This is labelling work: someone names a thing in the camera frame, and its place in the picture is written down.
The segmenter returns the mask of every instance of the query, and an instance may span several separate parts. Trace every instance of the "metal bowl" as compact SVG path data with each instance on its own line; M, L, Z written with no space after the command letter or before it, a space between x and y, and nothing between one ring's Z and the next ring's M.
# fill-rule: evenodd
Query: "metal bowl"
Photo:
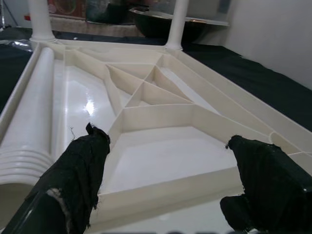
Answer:
M136 27L147 38L168 38L172 15L148 11L146 8L135 7L129 10L134 18ZM187 19L185 21L182 41L192 42L196 40L207 28L205 21Z

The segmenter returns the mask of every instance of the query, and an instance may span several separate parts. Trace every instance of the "white wall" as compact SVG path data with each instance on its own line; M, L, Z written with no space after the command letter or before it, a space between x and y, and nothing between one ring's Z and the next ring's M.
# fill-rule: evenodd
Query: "white wall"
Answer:
M312 89L312 0L233 0L223 45Z

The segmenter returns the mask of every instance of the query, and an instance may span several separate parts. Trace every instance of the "white plastic tray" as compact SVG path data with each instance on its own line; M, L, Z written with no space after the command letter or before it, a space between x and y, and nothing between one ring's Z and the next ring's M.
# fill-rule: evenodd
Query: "white plastic tray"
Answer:
M0 117L0 161L10 159L0 166L4 197L15 194L7 189L10 183L28 191L25 184L34 185L73 139L87 134L88 122L112 140L91 218L98 227L121 216L241 190L234 155L224 148L236 134L279 145L311 174L311 156L304 152L312 150L302 143L303 137L312 139L310 132L183 52L62 43L38 45ZM266 124L266 117L251 114L253 105L274 121ZM20 113L27 113L29 124ZM14 137L18 132L23 134ZM3 227L16 207L0 206Z

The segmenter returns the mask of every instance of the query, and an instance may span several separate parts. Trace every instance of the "black tablecloth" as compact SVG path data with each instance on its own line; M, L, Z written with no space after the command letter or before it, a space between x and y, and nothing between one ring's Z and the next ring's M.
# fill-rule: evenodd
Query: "black tablecloth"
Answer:
M9 29L14 36L25 35L29 38L29 30L16 32ZM4 31L10 39L8 29ZM106 36L54 32L58 39L74 39L89 41L122 42L149 45L164 45L163 39L148 38L115 38ZM227 79L241 86L243 89L260 98L273 108L293 119L300 125L312 131L312 91L282 74L265 68L257 62L242 58L237 53L222 46L183 44L184 52L208 67L214 69ZM30 54L15 48L2 45L0 47L0 111L6 103L9 94L14 88L22 73Z

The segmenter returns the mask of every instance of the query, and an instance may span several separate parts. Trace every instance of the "white cylindrical column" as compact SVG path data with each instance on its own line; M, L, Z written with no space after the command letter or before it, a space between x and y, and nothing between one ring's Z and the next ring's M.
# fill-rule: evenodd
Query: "white cylindrical column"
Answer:
M176 0L174 17L171 22L169 38L166 48L173 50L182 50L181 40L184 31L185 17L189 0Z
M34 42L55 41L51 30L47 0L28 0Z
M54 52L43 48L0 146L0 184L34 184L53 164L53 74Z

